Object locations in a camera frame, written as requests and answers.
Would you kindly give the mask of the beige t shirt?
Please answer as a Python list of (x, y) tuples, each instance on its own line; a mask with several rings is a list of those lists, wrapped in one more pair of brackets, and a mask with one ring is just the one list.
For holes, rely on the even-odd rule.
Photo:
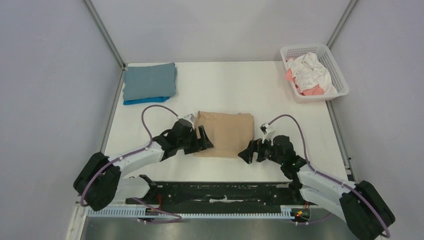
[(199, 111), (195, 126), (203, 126), (213, 144), (213, 148), (196, 152), (196, 157), (237, 158), (254, 138), (254, 117), (250, 113)]

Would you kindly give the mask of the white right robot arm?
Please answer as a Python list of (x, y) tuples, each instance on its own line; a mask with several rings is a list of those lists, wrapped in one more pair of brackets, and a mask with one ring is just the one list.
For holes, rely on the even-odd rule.
[(359, 240), (374, 240), (384, 234), (396, 217), (376, 188), (368, 181), (345, 181), (313, 170), (305, 158), (296, 154), (290, 138), (278, 135), (273, 140), (256, 139), (238, 153), (246, 163), (269, 160), (279, 164), (291, 180), (289, 199), (318, 205), (344, 221)]

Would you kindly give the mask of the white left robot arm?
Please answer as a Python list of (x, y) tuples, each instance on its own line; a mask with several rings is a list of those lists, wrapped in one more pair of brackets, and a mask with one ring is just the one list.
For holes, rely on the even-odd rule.
[(214, 145), (202, 125), (195, 129), (190, 121), (180, 118), (141, 149), (116, 155), (114, 159), (102, 152), (94, 153), (73, 182), (73, 188), (80, 194), (83, 205), (94, 211), (129, 198), (152, 204), (157, 198), (154, 183), (146, 176), (127, 178), (127, 175), (171, 158), (179, 150), (189, 155), (212, 148)]

